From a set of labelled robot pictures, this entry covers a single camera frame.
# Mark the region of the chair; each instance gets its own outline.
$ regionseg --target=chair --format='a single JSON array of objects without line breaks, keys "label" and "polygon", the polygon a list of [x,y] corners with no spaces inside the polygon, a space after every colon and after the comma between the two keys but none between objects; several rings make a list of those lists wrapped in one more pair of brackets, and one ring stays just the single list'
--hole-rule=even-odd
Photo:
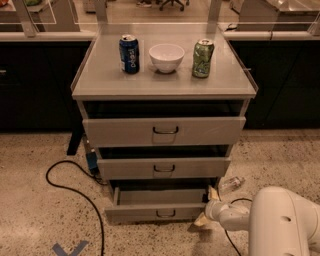
[{"label": "chair", "polygon": [[[174,2],[180,4],[181,5],[180,11],[182,11],[182,12],[184,11],[184,4],[181,3],[180,0],[166,0],[166,1],[164,1],[164,3],[161,4],[159,10],[162,11],[163,10],[163,6],[165,6],[167,3],[170,3],[170,2],[171,2],[171,5],[173,5]],[[186,5],[189,5],[189,4],[190,4],[190,0],[187,0],[186,1]]]}]

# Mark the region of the blue soda can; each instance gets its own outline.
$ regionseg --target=blue soda can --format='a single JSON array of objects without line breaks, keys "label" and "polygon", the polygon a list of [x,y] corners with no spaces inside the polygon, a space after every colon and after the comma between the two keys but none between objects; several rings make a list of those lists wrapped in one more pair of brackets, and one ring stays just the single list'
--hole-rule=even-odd
[{"label": "blue soda can", "polygon": [[119,41],[121,69],[129,74],[138,73],[139,43],[133,35],[123,35]]}]

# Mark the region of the counter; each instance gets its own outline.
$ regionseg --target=counter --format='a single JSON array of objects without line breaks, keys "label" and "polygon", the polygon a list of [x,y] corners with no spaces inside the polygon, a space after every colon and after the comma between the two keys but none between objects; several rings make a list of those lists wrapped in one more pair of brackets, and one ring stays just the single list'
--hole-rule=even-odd
[{"label": "counter", "polygon": [[23,29],[21,25],[28,23],[26,22],[29,21],[28,16],[39,32],[80,31],[79,24],[75,23],[77,13],[73,1],[43,0],[38,5],[27,7],[30,15],[25,13],[23,5],[19,7],[17,3],[19,1],[14,3],[10,0],[6,6],[0,8],[0,32],[25,31],[26,29]]},{"label": "counter", "polygon": [[[120,68],[119,39],[133,34],[139,40],[141,70],[129,75]],[[211,73],[207,79],[192,76],[193,48],[198,39],[210,38],[215,50]],[[151,64],[148,50],[159,43],[182,46],[185,57],[171,74],[161,74]],[[207,97],[252,98],[255,89],[234,57],[219,28],[207,23],[174,24],[108,24],[105,25],[92,49],[77,87],[75,99],[118,98],[156,99],[159,97],[192,99]]]},{"label": "counter", "polygon": [[320,10],[313,0],[245,0],[238,31],[307,31]]}]

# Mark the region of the top drawer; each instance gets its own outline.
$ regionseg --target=top drawer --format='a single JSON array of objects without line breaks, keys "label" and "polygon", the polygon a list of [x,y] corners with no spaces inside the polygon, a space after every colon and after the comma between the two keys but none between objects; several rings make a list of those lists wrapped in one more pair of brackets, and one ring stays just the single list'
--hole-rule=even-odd
[{"label": "top drawer", "polygon": [[234,144],[244,123],[244,117],[83,120],[93,147]]},{"label": "top drawer", "polygon": [[84,101],[89,119],[236,117],[243,100]]}]

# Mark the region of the blue tape mark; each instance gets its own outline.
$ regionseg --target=blue tape mark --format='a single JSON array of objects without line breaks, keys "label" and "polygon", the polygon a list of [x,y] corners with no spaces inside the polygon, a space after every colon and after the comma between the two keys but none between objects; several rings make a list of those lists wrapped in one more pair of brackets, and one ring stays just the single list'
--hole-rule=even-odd
[{"label": "blue tape mark", "polygon": [[[70,256],[77,256],[79,253],[86,247],[88,244],[88,241],[80,241],[80,244],[73,250],[73,252],[70,254]],[[53,247],[52,250],[58,255],[58,256],[68,256],[68,254],[62,249],[62,247],[56,243]]]},{"label": "blue tape mark", "polygon": [[76,247],[76,249],[73,250],[73,252],[70,254],[70,256],[77,256],[84,247],[88,244],[88,241],[81,241],[80,244]]},{"label": "blue tape mark", "polygon": [[68,256],[68,254],[66,254],[66,252],[61,248],[61,246],[56,243],[53,247],[52,250],[54,250],[54,252],[58,255],[58,256]]}]

